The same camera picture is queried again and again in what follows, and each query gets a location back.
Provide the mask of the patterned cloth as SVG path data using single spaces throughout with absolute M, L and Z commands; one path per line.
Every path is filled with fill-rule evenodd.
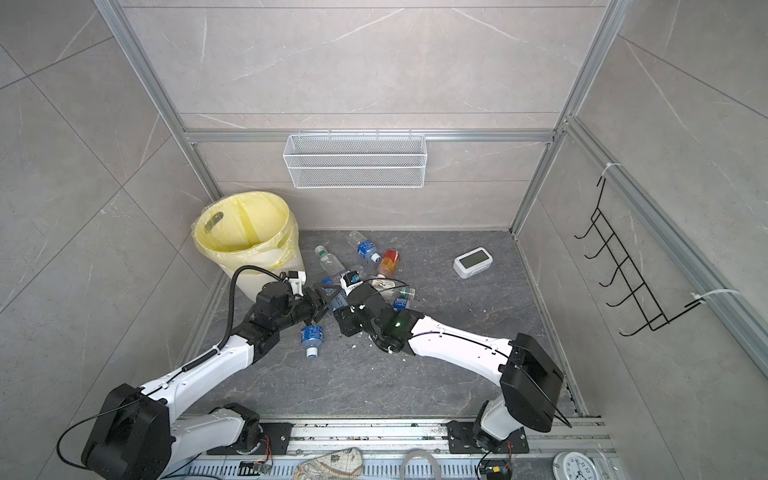
M 357 479 L 363 472 L 363 454 L 357 448 L 335 451 L 301 463 L 294 480 Z

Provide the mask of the white digital clock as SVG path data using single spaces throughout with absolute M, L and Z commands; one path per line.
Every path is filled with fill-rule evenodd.
M 478 247 L 456 257 L 453 269 L 462 279 L 468 279 L 487 270 L 493 263 L 493 257 L 483 247 Z

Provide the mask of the white tape roll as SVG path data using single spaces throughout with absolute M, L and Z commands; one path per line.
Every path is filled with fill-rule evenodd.
M 442 467 L 428 451 L 412 450 L 405 454 L 398 470 L 398 479 L 436 479 L 441 480 Z

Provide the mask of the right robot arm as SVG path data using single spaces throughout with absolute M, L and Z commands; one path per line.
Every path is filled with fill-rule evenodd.
M 557 406 L 564 374 L 532 336 L 492 338 L 415 310 L 397 310 L 368 283 L 344 291 L 347 306 L 335 314 L 343 335 L 364 332 L 385 353 L 442 360 L 500 388 L 496 399 L 483 404 L 467 434 L 472 447 L 497 452 L 525 429 L 548 433 L 556 419 L 570 424 Z

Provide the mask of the orange red bottle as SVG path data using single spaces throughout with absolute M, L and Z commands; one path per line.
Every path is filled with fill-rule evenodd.
M 393 278 L 400 262 L 400 254 L 397 250 L 388 249 L 377 267 L 379 276 Z

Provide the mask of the white flat bottle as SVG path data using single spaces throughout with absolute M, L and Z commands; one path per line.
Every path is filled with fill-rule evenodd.
M 391 295 L 398 291 L 401 283 L 390 278 L 376 276 L 369 279 L 371 286 L 382 295 Z

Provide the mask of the small clear bottle white cap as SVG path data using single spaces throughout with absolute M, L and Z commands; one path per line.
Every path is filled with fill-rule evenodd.
M 314 252 L 319 260 L 322 270 L 329 278 L 340 277 L 347 271 L 342 262 L 334 254 L 329 252 L 324 245 L 316 246 Z

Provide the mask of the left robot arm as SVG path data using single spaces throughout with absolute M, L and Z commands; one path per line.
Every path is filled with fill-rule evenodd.
M 140 387 L 121 384 L 105 398 L 79 460 L 64 464 L 103 479 L 159 479 L 208 450 L 249 454 L 267 445 L 256 412 L 237 403 L 184 419 L 185 411 L 227 378 L 263 358 L 281 331 L 317 323 L 336 286 L 308 287 L 301 271 L 275 274 L 240 324 L 229 314 L 223 338 L 181 367 Z

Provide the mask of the white round analog clock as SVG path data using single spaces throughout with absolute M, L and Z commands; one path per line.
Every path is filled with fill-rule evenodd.
M 601 473 L 595 463 L 577 451 L 557 454 L 552 469 L 556 480 L 601 480 Z

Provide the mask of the white bin with yellow liner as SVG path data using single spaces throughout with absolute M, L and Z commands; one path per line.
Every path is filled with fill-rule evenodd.
M 298 223 L 278 195 L 252 191 L 209 205 L 191 226 L 196 248 L 231 277 L 243 265 L 277 275 L 305 269 Z

